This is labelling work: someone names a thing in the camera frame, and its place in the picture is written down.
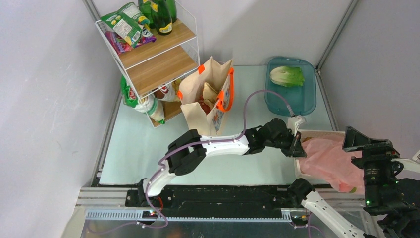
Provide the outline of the teal plastic tray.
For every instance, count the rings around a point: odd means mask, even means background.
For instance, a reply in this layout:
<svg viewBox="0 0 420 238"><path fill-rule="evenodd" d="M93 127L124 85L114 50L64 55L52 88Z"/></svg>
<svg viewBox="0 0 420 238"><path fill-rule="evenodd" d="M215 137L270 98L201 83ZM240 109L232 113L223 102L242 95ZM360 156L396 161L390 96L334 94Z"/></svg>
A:
<svg viewBox="0 0 420 238"><path fill-rule="evenodd" d="M316 108L315 68L308 61L274 57L267 64L265 102L277 115L309 115Z"/></svg>

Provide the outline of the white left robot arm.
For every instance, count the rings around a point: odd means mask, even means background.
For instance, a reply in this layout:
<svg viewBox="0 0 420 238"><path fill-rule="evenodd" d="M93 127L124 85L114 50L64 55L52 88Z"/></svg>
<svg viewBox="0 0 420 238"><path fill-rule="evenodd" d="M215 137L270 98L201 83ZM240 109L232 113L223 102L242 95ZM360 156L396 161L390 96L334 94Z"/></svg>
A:
<svg viewBox="0 0 420 238"><path fill-rule="evenodd" d="M306 157L299 132L299 126L305 122L303 116L293 116L287 122L274 118L263 126L244 129L232 136L205 136L197 129L187 131L168 146L158 161L159 169L138 183L140 206L149 207L152 199L176 176L191 173L205 158L253 155L266 147L280 149L286 157Z"/></svg>

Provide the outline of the green glass bottle front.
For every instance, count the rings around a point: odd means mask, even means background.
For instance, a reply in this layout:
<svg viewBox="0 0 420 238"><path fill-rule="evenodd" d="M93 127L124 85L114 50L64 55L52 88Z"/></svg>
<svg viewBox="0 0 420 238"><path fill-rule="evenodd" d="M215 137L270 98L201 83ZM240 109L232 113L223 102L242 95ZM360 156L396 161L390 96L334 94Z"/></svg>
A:
<svg viewBox="0 0 420 238"><path fill-rule="evenodd" d="M151 15L158 34L169 35L172 32L172 18L164 0L151 1Z"/></svg>

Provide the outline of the beige floral tote bag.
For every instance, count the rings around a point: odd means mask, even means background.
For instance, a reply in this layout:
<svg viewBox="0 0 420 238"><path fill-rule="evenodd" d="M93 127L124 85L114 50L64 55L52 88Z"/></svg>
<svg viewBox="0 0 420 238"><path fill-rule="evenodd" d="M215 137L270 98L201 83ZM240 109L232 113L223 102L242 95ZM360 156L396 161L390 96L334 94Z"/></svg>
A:
<svg viewBox="0 0 420 238"><path fill-rule="evenodd" d="M216 136L234 100L233 60L220 64L213 58L180 83L177 93L189 129Z"/></svg>

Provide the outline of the green chips bag top shelf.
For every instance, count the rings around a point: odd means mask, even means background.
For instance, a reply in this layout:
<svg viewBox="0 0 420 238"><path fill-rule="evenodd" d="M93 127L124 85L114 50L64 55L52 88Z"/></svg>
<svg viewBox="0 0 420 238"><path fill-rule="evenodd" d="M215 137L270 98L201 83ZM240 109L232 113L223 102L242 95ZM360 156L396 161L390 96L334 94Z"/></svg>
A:
<svg viewBox="0 0 420 238"><path fill-rule="evenodd" d="M153 35L149 20L133 3L126 3L119 10L105 14L100 19L131 46L135 46L142 36Z"/></svg>

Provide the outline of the white plastic basket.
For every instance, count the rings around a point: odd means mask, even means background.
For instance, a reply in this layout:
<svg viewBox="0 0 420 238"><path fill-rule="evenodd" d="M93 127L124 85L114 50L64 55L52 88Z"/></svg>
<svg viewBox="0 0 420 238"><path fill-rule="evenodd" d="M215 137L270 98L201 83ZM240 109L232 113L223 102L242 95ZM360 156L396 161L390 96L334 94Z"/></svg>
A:
<svg viewBox="0 0 420 238"><path fill-rule="evenodd" d="M339 136L345 135L345 132L342 132L342 131L305 130L305 129L300 130L300 133L302 134L301 136L302 142L307 138L313 138L313 137L322 137L326 135L339 135ZM326 182L321 179L317 179L313 176L310 176L308 174L301 172L299 161L297 158L294 158L294 168L295 168L295 176L297 179L303 178L303 179L308 180L310 183L314 183L314 184L326 184Z"/></svg>

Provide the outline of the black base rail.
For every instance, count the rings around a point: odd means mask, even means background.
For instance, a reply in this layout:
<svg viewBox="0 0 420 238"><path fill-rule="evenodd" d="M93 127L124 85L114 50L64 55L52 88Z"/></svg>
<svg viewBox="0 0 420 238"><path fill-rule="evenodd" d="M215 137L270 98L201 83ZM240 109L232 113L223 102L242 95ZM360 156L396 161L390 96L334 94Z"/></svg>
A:
<svg viewBox="0 0 420 238"><path fill-rule="evenodd" d="M167 185L158 195L146 195L142 186L127 192L127 207L155 206L168 218L265 219L285 218L284 208L300 208L314 191L300 185Z"/></svg>

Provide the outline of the green white snack bag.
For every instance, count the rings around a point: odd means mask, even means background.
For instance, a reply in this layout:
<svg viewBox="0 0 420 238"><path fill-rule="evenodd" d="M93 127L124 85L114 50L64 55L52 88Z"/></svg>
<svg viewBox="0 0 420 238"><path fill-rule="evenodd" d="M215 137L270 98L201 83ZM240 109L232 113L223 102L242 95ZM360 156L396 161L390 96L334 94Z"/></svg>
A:
<svg viewBox="0 0 420 238"><path fill-rule="evenodd" d="M146 114L149 118L159 124L165 124L163 105L153 94L144 98L137 97L124 76L122 76L120 80L120 90L125 105Z"/></svg>

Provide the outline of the purple candy bag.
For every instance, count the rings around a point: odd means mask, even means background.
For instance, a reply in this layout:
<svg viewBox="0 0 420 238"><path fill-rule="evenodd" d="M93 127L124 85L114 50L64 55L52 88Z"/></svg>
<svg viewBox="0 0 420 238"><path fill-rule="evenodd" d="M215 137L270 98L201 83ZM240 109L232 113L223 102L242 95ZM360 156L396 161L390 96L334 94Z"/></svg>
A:
<svg viewBox="0 0 420 238"><path fill-rule="evenodd" d="M111 46L114 48L114 50L116 51L118 55L131 51L132 49L139 47L141 45L156 41L156 37L154 35L151 35L148 37L142 36L135 46L131 46L128 42L122 39L115 32L106 31L105 37L110 42Z"/></svg>

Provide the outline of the green glass bottle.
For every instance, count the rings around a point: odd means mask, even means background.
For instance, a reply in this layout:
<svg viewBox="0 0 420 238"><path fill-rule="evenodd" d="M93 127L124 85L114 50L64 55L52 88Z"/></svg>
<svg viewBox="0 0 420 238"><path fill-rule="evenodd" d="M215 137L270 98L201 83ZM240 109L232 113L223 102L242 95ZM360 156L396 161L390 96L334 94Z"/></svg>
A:
<svg viewBox="0 0 420 238"><path fill-rule="evenodd" d="M140 12L149 20L148 26L151 29L155 28L152 14L151 14L151 1L150 0L138 0L139 10Z"/></svg>
<svg viewBox="0 0 420 238"><path fill-rule="evenodd" d="M151 1L151 15L158 34L169 35L172 32L172 18L164 0Z"/></svg>
<svg viewBox="0 0 420 238"><path fill-rule="evenodd" d="M166 0L165 2L168 7L171 19L172 19L172 23L175 23L177 20L177 8L176 8L175 0Z"/></svg>

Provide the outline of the white brown snack bag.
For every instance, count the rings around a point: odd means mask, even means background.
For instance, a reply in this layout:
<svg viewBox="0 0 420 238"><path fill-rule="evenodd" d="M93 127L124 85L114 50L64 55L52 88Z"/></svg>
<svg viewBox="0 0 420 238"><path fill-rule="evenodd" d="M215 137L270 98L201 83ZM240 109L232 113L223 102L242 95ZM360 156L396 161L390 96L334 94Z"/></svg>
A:
<svg viewBox="0 0 420 238"><path fill-rule="evenodd" d="M177 96L177 91L174 84L161 85L155 89L153 95L156 99L165 101L165 102L179 102L180 99Z"/></svg>

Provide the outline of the yellow snack pack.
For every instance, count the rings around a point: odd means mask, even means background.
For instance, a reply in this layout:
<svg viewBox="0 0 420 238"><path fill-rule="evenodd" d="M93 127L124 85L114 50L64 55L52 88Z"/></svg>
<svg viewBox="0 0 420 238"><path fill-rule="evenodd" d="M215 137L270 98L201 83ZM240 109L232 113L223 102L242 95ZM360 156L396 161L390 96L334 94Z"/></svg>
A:
<svg viewBox="0 0 420 238"><path fill-rule="evenodd" d="M180 84L181 84L181 82L182 82L182 79L176 79L176 80L174 80L173 82L172 82L172 86L173 86L173 89L174 89L174 91L175 91L175 95L177 96L178 95L178 92L179 92L179 86L180 86Z"/></svg>

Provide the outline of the green lettuce head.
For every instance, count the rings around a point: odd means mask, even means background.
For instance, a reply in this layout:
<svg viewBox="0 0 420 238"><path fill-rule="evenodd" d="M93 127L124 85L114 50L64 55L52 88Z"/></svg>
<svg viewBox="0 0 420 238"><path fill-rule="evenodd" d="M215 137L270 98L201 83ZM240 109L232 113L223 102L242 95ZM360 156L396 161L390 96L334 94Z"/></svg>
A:
<svg viewBox="0 0 420 238"><path fill-rule="evenodd" d="M272 83L284 87L302 87L305 82L303 71L299 67L276 67L269 75Z"/></svg>

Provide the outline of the pink plastic bag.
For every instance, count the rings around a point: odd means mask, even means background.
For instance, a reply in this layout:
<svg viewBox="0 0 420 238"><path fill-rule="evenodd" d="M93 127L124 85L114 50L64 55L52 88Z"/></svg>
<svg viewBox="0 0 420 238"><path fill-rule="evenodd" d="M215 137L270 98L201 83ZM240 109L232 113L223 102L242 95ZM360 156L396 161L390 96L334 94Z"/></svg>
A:
<svg viewBox="0 0 420 238"><path fill-rule="evenodd" d="M322 179L341 193L365 193L364 172L352 164L351 158L362 156L360 151L345 152L344 137L327 135L305 139L302 143L307 156L299 158L300 171L313 178Z"/></svg>

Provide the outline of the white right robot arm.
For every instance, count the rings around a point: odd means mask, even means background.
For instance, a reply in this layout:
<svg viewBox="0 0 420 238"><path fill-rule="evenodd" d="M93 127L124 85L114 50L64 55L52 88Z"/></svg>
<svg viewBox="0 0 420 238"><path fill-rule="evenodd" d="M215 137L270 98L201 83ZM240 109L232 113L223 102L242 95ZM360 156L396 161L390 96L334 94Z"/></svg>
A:
<svg viewBox="0 0 420 238"><path fill-rule="evenodd" d="M386 238L418 238L420 236L420 181L397 178L404 171L419 173L418 158L401 158L388 139L368 137L351 126L346 127L342 149L361 152L351 163L363 171L363 210L371 216L381 216L377 225ZM369 238L330 206L304 178L296 179L287 193L294 207L303 207L318 217L340 238Z"/></svg>

